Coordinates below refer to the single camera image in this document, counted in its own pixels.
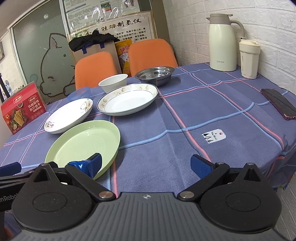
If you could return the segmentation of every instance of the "phone case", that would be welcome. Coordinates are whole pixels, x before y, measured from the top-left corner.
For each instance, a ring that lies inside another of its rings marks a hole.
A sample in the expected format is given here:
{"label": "phone case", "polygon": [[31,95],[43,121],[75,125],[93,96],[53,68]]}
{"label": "phone case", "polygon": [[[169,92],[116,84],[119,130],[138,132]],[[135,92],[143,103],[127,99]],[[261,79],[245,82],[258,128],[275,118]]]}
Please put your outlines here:
{"label": "phone case", "polygon": [[285,120],[292,120],[292,119],[296,119],[296,115],[292,115],[292,116],[289,116],[289,115],[286,115],[279,107],[278,105],[273,101],[273,99],[269,98],[269,96],[267,94],[270,94],[268,93],[267,91],[265,91],[264,89],[261,89],[261,93],[270,101],[270,103],[273,104],[273,106],[278,110],[278,112],[280,112],[280,114],[283,116],[283,118]]}

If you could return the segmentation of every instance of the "tablecloth tag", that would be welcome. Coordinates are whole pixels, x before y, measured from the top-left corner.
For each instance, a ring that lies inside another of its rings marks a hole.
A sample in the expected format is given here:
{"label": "tablecloth tag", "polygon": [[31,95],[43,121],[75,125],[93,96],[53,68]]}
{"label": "tablecloth tag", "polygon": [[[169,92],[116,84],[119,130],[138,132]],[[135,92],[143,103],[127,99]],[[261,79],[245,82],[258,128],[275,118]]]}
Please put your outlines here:
{"label": "tablecloth tag", "polygon": [[202,135],[208,143],[214,143],[226,138],[225,133],[221,129],[206,132]]}

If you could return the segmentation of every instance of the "smartphone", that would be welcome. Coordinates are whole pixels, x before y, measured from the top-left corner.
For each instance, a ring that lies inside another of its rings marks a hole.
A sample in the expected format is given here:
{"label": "smartphone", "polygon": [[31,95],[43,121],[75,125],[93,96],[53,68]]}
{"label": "smartphone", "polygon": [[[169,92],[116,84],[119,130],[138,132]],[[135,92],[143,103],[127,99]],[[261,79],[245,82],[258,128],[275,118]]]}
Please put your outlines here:
{"label": "smartphone", "polygon": [[261,89],[261,93],[274,105],[284,119],[296,119],[296,108],[276,89]]}

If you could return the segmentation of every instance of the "light green plate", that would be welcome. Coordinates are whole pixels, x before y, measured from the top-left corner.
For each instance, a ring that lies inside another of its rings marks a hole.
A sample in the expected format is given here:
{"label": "light green plate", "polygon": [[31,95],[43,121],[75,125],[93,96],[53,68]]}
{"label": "light green plate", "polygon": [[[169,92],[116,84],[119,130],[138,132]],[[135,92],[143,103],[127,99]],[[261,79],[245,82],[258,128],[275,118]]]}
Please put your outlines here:
{"label": "light green plate", "polygon": [[95,153],[102,155],[102,168],[94,179],[111,166],[118,153],[120,133],[116,125],[106,120],[81,123],[61,135],[49,149],[45,162],[54,161],[65,167],[70,161],[86,160]]}

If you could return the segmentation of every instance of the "stainless steel bowl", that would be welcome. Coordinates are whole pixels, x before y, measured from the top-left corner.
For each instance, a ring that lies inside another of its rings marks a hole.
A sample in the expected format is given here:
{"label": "stainless steel bowl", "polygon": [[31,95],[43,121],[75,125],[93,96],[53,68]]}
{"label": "stainless steel bowl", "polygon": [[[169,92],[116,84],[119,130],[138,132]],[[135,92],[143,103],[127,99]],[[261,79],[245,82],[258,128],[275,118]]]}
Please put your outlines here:
{"label": "stainless steel bowl", "polygon": [[154,67],[140,71],[135,78],[142,83],[153,84],[157,87],[166,85],[175,71],[172,67]]}

